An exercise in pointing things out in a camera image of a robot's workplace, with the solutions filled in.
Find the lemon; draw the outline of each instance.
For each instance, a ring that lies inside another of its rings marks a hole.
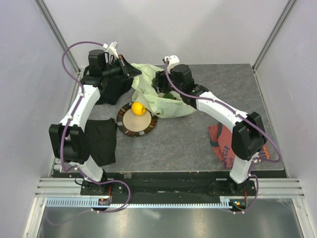
[[[138,116],[142,116],[147,111],[147,109],[141,103],[138,102],[134,102],[132,104],[131,110],[135,115]]]

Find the red fabric with blue text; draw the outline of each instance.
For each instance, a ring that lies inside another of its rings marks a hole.
[[[213,151],[219,158],[220,162],[226,169],[231,169],[234,163],[235,154],[231,149],[232,133],[221,123],[209,127],[209,134],[211,136],[211,146]],[[270,155],[267,146],[259,152],[258,159],[269,159]]]

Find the wall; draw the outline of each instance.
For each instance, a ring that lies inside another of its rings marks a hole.
[[[18,238],[52,163],[49,126],[65,113],[74,84],[32,0],[2,1],[0,11],[0,237]]]
[[[290,176],[317,222],[317,2],[297,1],[258,76]]]
[[[287,0],[45,0],[68,45],[120,43],[129,62],[254,63]],[[80,67],[88,51],[72,53]]]

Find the gray floor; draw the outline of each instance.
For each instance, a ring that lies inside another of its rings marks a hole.
[[[47,216],[58,223],[87,209],[53,207]],[[291,199],[258,199],[244,215],[219,209],[89,212],[61,226],[51,226],[43,219],[40,231],[38,238],[303,238]]]
[[[258,112],[266,132],[272,136],[262,99],[249,64],[190,65],[196,83],[209,88],[233,107]],[[134,89],[123,95],[115,106],[94,106],[89,119],[115,118],[120,108],[129,103]],[[149,134],[129,137],[117,131],[116,163],[105,166],[107,172],[222,171],[224,167],[210,146],[208,127],[217,121],[195,112],[192,115],[159,119]],[[277,154],[269,145],[273,159]],[[262,162],[255,170],[280,170],[282,163]]]

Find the white plastic bag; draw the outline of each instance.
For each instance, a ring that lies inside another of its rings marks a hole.
[[[132,96],[133,102],[139,102],[150,112],[160,118],[176,118],[189,115],[195,112],[195,109],[183,102],[180,95],[174,91],[171,92],[174,99],[163,98],[163,93],[158,94],[152,87],[152,81],[155,78],[155,72],[163,69],[150,64],[132,64],[142,71],[142,74],[134,77],[132,88],[135,92]]]

